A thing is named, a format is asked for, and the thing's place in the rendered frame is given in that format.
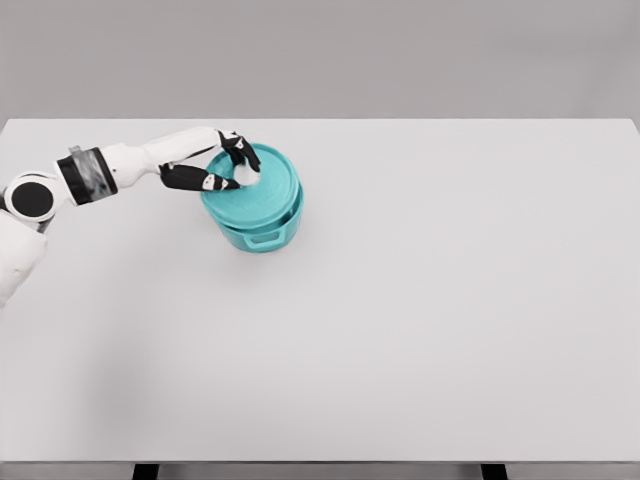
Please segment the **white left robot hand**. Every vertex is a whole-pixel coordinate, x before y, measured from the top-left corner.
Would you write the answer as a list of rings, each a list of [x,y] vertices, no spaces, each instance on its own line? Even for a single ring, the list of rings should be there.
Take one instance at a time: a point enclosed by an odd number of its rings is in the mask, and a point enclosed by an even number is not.
[[[157,167],[161,182],[170,189],[185,191],[225,191],[251,186],[260,180],[261,161],[252,145],[236,131],[196,127],[156,139],[143,146]],[[231,177],[210,173],[185,162],[211,150],[229,155]]]

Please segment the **teal pot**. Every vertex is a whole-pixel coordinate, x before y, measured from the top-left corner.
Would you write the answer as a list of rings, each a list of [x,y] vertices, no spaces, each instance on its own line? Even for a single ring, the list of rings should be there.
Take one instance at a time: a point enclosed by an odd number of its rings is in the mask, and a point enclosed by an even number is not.
[[[274,222],[256,228],[232,227],[214,218],[222,235],[235,248],[249,253],[267,253],[291,242],[298,232],[304,207],[304,189],[299,192],[288,211]]]

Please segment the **teal pot lid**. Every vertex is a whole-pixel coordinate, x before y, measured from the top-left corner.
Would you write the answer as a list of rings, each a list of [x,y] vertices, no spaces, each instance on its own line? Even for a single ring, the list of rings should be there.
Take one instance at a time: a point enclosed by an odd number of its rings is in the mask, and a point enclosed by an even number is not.
[[[261,161],[257,182],[235,190],[200,193],[205,210],[216,220],[235,229],[253,229],[279,220],[294,204],[299,178],[289,161],[277,149],[253,143]]]

